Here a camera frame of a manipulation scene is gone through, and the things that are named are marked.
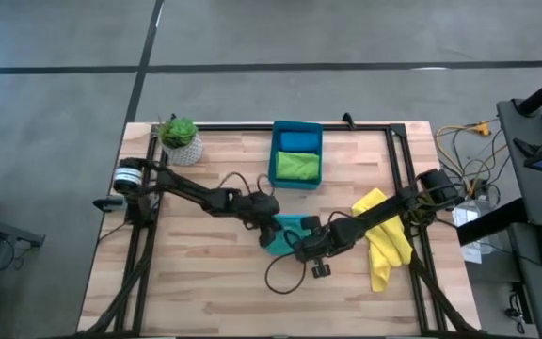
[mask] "teal cloth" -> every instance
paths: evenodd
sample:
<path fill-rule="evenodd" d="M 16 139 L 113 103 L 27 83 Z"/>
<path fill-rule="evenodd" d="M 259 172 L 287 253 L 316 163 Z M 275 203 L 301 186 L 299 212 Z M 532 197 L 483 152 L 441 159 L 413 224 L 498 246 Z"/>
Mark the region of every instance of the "teal cloth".
<path fill-rule="evenodd" d="M 319 155 L 314 153 L 278 152 L 276 178 L 314 180 L 319 178 Z"/>
<path fill-rule="evenodd" d="M 271 255 L 284 255 L 291 251 L 294 251 L 290 245 L 286 243 L 283 237 L 283 230 L 290 230 L 298 234 L 300 238 L 304 238 L 307 235 L 311 235 L 310 230 L 303 230 L 300 226 L 300 220 L 308 215 L 274 215 L 273 218 L 281 225 L 281 230 L 275 232 L 275 240 L 264 248 Z M 288 240 L 295 243 L 298 239 L 293 234 L 288 234 Z"/>
<path fill-rule="evenodd" d="M 319 149 L 319 135 L 311 132 L 281 132 L 279 145 L 284 152 L 315 152 Z"/>

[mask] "succulent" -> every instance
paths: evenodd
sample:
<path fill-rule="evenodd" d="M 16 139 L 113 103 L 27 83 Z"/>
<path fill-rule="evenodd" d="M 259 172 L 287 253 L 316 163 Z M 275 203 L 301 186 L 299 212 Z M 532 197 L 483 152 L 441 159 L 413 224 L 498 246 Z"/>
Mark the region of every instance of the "succulent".
<path fill-rule="evenodd" d="M 188 118 L 176 118 L 161 122 L 158 126 L 158 137 L 170 148 L 180 148 L 188 145 L 198 132 L 198 127 Z"/>

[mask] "green cloth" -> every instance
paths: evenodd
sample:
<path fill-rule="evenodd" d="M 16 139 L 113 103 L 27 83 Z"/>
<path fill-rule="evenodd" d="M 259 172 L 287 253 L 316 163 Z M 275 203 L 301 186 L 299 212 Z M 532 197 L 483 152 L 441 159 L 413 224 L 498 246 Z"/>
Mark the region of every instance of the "green cloth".
<path fill-rule="evenodd" d="M 276 177 L 288 180 L 319 178 L 319 155 L 315 153 L 278 152 Z"/>

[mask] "yellow cloth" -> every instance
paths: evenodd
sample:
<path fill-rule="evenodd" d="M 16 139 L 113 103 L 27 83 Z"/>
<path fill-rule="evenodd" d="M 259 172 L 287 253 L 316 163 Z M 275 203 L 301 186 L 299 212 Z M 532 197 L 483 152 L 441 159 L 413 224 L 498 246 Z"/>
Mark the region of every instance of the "yellow cloth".
<path fill-rule="evenodd" d="M 386 200 L 381 190 L 375 188 L 356 202 L 353 215 L 357 216 Z M 365 233 L 369 240 L 369 271 L 372 278 L 372 290 L 382 292 L 388 285 L 391 267 L 408 265 L 413 249 L 405 238 L 401 218 L 394 217 L 373 227 Z"/>

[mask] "white plant pot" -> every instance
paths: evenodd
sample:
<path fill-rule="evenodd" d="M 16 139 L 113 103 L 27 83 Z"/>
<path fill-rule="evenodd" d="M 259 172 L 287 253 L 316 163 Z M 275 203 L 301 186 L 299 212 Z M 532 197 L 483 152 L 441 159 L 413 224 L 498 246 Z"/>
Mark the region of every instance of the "white plant pot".
<path fill-rule="evenodd" d="M 177 149 L 170 148 L 162 142 L 161 144 L 163 150 L 168 155 L 169 165 L 190 166 L 197 163 L 202 157 L 202 140 L 200 140 L 198 134 L 192 137 L 189 144 Z"/>

